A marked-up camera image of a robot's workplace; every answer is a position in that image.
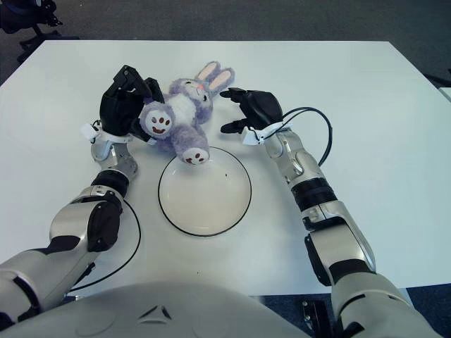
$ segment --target black chair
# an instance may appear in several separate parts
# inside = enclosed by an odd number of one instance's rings
[[[52,0],[2,0],[0,4],[0,28],[7,34],[32,28],[36,36],[21,41],[24,52],[17,57],[22,63],[45,40],[78,40],[79,37],[63,37],[58,31],[44,34],[38,24],[55,27],[63,23],[54,15],[56,4]]]

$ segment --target stuffed bunny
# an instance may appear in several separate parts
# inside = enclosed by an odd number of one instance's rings
[[[141,128],[157,140],[160,149],[175,151],[186,163],[197,165],[209,159],[209,144],[200,127],[213,111],[212,99],[232,83],[235,72],[208,63],[194,79],[178,79],[164,95],[165,104],[153,101],[142,109]]]

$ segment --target white plate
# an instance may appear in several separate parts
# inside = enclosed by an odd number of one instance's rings
[[[252,188],[243,164],[220,148],[210,148],[210,159],[188,165],[178,158],[161,174],[159,201],[168,220],[197,236],[229,230],[245,215]]]

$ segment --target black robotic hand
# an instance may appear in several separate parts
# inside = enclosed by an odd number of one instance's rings
[[[101,98],[102,128],[116,136],[131,133],[141,139],[148,139],[149,136],[140,128],[137,119],[144,102],[152,101],[164,103],[158,82],[150,77],[143,80],[136,69],[128,65],[123,66]]]
[[[236,132],[241,134],[244,127],[262,130],[269,125],[282,122],[282,108],[272,93],[229,88],[227,91],[221,92],[220,95],[240,104],[240,109],[246,116],[243,120],[223,125],[221,132],[224,134]]]

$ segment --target pink inner ear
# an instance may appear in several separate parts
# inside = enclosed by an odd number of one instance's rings
[[[216,79],[214,79],[209,86],[210,90],[215,90],[216,88],[218,88],[220,85],[223,85],[224,83],[226,83],[228,81],[228,79],[230,79],[230,76],[232,76],[232,73],[230,73],[229,70],[226,70],[224,72],[222,72],[221,74],[219,74]]]
[[[209,76],[211,72],[213,72],[214,68],[216,68],[215,62],[208,64],[204,69],[202,69],[202,72],[199,73],[197,78],[200,80],[205,80],[206,77]]]

